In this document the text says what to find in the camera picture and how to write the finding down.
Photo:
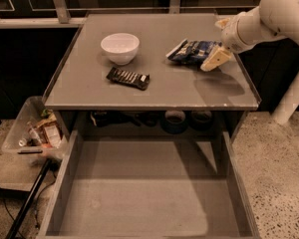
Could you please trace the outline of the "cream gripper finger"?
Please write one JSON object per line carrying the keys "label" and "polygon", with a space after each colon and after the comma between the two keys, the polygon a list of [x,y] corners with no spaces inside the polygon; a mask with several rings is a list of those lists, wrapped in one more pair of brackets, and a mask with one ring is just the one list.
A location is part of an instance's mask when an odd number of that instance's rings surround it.
{"label": "cream gripper finger", "polygon": [[229,18],[223,18],[223,19],[220,19],[218,21],[215,22],[215,26],[217,28],[219,28],[220,30],[224,29],[225,26],[228,24],[228,22],[230,21]]}
{"label": "cream gripper finger", "polygon": [[230,60],[232,53],[223,46],[214,46],[200,68],[209,72]]}

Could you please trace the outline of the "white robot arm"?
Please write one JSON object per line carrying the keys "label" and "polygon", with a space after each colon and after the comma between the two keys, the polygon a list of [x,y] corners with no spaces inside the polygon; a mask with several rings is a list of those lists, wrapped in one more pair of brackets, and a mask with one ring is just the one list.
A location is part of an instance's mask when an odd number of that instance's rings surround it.
{"label": "white robot arm", "polygon": [[[289,38],[299,46],[299,0],[260,0],[254,9],[221,19],[215,26],[221,30],[221,44],[211,50],[200,66],[206,72],[259,43]],[[298,106],[299,72],[272,117],[285,124]]]}

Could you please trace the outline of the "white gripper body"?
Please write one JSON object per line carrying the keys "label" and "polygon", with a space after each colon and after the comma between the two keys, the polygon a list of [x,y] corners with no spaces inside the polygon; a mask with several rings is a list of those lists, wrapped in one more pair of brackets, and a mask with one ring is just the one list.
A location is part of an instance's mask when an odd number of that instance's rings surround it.
{"label": "white gripper body", "polygon": [[221,32],[221,42],[230,52],[239,54],[251,50],[253,43],[253,17],[242,12],[232,17]]}

